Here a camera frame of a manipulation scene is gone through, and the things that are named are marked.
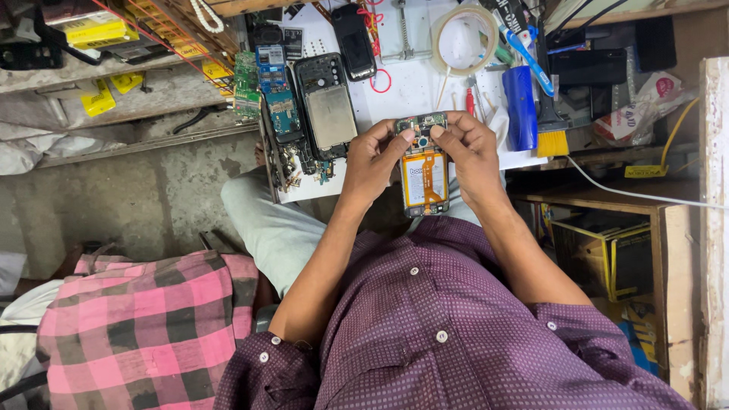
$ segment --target hand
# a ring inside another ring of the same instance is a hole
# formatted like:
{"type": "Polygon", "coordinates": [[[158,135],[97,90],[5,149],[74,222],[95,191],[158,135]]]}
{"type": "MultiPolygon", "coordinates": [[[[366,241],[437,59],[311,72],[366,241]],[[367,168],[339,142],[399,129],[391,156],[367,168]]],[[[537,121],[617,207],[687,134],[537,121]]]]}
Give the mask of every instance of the hand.
{"type": "Polygon", "coordinates": [[[447,111],[448,130],[434,125],[430,136],[456,163],[461,197],[477,216],[509,204],[499,176],[496,134],[468,112],[447,111]]]}
{"type": "Polygon", "coordinates": [[[395,120],[382,120],[352,140],[340,203],[364,214],[385,190],[392,169],[415,139],[411,129],[395,135],[394,126],[395,120]]]}

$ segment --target shirt button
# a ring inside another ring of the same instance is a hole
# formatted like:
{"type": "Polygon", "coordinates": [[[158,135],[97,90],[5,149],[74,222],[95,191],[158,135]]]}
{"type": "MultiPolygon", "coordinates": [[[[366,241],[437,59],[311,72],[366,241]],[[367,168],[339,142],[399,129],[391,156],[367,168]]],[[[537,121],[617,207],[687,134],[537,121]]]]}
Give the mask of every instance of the shirt button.
{"type": "Polygon", "coordinates": [[[445,330],[441,330],[440,332],[435,334],[435,340],[439,341],[440,343],[445,343],[445,341],[448,340],[448,334],[445,332],[445,330]]]}

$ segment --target toothbrush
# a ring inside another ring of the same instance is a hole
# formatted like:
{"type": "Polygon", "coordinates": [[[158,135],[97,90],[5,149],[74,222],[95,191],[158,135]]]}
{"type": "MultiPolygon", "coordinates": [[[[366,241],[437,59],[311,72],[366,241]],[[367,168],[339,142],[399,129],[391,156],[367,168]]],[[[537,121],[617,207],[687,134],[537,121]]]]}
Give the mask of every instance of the toothbrush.
{"type": "Polygon", "coordinates": [[[509,43],[509,45],[513,47],[514,50],[519,52],[522,57],[524,57],[524,60],[529,65],[529,68],[531,68],[531,70],[534,72],[534,75],[537,76],[537,81],[539,81],[539,84],[542,86],[545,94],[547,94],[549,97],[554,97],[554,86],[552,85],[552,82],[549,80],[549,78],[547,78],[547,73],[545,73],[542,67],[540,67],[539,64],[534,60],[534,57],[529,54],[529,51],[524,48],[524,45],[521,44],[521,41],[519,41],[517,36],[506,27],[501,16],[498,13],[492,14],[499,24],[499,31],[504,34],[504,37],[506,38],[506,41],[509,43]]]}

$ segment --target phone screen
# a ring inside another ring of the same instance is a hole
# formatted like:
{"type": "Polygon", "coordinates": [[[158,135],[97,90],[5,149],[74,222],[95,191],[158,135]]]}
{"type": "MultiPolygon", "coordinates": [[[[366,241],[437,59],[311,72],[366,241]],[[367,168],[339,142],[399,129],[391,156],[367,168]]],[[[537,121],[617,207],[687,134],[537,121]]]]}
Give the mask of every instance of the phone screen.
{"type": "Polygon", "coordinates": [[[347,34],[342,38],[342,44],[344,45],[344,53],[347,56],[347,62],[351,71],[359,71],[372,65],[370,53],[367,50],[370,42],[365,42],[362,32],[358,31],[347,34]]]}

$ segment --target pink plaid fabric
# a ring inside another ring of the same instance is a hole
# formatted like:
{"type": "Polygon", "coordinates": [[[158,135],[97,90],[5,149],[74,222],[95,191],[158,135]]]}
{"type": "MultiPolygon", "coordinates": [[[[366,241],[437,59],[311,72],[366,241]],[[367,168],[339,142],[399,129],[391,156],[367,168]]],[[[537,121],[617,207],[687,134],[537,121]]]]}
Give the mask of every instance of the pink plaid fabric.
{"type": "Polygon", "coordinates": [[[258,270],[202,251],[151,263],[84,256],[38,327],[54,409],[211,409],[249,335],[258,270]]]}

